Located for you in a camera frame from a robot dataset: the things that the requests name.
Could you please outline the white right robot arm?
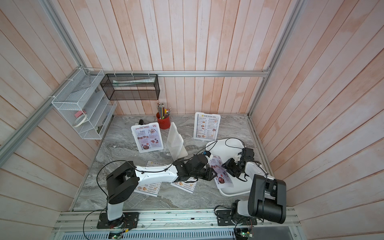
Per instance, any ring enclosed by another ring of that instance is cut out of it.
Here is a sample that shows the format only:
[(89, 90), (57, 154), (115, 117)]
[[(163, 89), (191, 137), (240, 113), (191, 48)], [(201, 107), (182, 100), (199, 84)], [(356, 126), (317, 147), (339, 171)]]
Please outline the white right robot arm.
[(273, 178), (262, 164), (254, 159), (254, 150), (243, 148), (239, 160), (230, 158), (222, 167), (237, 179), (241, 174), (252, 181), (247, 201), (236, 200), (232, 204), (232, 220), (260, 219), (283, 224), (287, 214), (287, 186), (283, 180)]

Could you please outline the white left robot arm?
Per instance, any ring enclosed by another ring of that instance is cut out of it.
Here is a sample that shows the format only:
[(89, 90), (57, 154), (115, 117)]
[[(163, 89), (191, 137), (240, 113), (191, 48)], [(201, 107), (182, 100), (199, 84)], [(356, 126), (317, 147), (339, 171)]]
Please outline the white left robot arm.
[(159, 167), (141, 167), (132, 161), (124, 161), (106, 177), (107, 183), (107, 219), (109, 222), (123, 219), (124, 202), (138, 186), (186, 182), (190, 178), (211, 181), (218, 176), (210, 167), (210, 153), (198, 154), (187, 160), (177, 160)]

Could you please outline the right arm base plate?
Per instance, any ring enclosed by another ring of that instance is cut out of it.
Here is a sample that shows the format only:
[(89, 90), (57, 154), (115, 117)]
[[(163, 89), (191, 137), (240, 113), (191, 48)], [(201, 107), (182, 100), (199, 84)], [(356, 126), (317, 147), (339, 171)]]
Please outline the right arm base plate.
[(219, 226), (248, 225), (252, 227), (258, 224), (257, 218), (232, 214), (232, 211), (229, 209), (217, 209), (215, 210), (215, 215)]

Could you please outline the Dim Sum Inn menu front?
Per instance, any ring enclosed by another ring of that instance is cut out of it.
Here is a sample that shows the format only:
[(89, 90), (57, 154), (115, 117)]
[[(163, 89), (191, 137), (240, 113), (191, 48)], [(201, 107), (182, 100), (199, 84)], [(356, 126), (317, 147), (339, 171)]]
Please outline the Dim Sum Inn menu front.
[(171, 186), (192, 194), (195, 190), (196, 184), (197, 183), (174, 182), (171, 183)]

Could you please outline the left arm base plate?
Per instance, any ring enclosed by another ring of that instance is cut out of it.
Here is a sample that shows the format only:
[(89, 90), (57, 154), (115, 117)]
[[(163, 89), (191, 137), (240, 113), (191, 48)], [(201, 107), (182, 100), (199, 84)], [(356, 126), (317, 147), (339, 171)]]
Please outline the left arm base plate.
[(97, 229), (134, 229), (137, 227), (139, 212), (123, 212), (116, 220), (109, 221), (107, 213), (100, 213)]

